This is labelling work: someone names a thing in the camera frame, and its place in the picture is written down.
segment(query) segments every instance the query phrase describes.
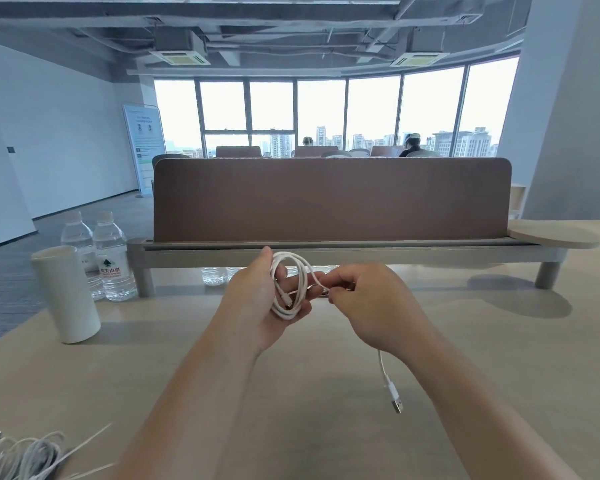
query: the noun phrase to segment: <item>right hand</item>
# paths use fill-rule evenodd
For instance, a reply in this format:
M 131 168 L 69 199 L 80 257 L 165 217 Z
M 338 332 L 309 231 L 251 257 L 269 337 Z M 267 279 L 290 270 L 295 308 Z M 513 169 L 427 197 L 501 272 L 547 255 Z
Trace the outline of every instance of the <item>right hand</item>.
M 428 324 L 407 285 L 384 264 L 340 266 L 320 282 L 329 288 L 329 301 L 349 319 L 356 335 L 378 350 L 396 355 L 414 327 Z

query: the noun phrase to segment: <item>person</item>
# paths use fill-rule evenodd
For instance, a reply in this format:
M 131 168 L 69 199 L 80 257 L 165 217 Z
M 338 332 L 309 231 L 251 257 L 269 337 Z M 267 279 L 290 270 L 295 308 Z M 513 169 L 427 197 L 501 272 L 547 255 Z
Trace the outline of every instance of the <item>person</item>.
M 409 156 L 409 153 L 413 152 L 421 152 L 422 148 L 420 147 L 420 133 L 409 133 L 404 138 L 404 147 L 406 148 L 398 158 L 405 158 Z
M 312 310 L 322 288 L 309 279 L 295 319 L 274 315 L 272 250 L 240 270 L 216 314 L 184 357 L 116 466 L 117 480 L 210 480 L 259 355 Z M 282 290 L 297 288 L 280 265 Z M 428 320 L 406 284 L 382 264 L 317 274 L 329 301 L 366 344 L 400 359 L 432 400 L 472 480 L 578 480 L 579 476 L 498 395 Z M 378 459 L 379 471 L 382 459 Z

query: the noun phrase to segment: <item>bottle cap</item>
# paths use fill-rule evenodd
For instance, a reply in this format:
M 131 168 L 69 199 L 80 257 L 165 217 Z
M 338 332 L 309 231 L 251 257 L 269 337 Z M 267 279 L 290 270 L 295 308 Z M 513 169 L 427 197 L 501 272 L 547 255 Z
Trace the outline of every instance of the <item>bottle cap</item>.
M 113 222 L 113 212 L 98 212 L 98 224 L 108 224 Z
M 70 210 L 66 213 L 67 224 L 78 224 L 82 222 L 82 213 L 80 210 Z

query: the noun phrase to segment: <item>hand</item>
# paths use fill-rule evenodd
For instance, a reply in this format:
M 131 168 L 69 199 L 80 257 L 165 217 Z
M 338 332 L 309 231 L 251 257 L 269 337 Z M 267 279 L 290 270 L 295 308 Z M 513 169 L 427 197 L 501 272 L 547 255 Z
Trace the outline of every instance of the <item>hand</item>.
M 302 302 L 300 313 L 293 320 L 282 320 L 271 311 L 274 298 L 282 303 L 271 279 L 272 261 L 273 251 L 267 246 L 249 266 L 234 274 L 214 316 L 214 320 L 225 324 L 230 322 L 233 329 L 237 328 L 240 333 L 254 338 L 259 351 L 271 347 L 289 325 L 308 315 L 312 309 L 310 300 L 322 293 L 320 286 L 312 286 L 313 277 L 309 275 L 310 288 Z M 320 280 L 324 273 L 316 275 Z M 276 279 L 286 293 L 297 289 L 298 277 L 288 278 L 287 267 L 282 264 L 276 269 Z
M 396 355 L 414 326 L 429 323 L 407 285 L 384 264 L 340 266 L 320 282 L 330 289 L 329 302 L 373 348 Z

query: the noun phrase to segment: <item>forearm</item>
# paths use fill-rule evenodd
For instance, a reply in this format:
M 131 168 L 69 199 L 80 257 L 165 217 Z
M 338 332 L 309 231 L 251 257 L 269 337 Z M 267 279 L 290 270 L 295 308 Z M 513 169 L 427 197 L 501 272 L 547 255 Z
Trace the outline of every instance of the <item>forearm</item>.
M 153 407 L 116 478 L 213 478 L 258 352 L 250 337 L 214 317 Z
M 424 314 L 400 350 L 472 480 L 579 478 Z

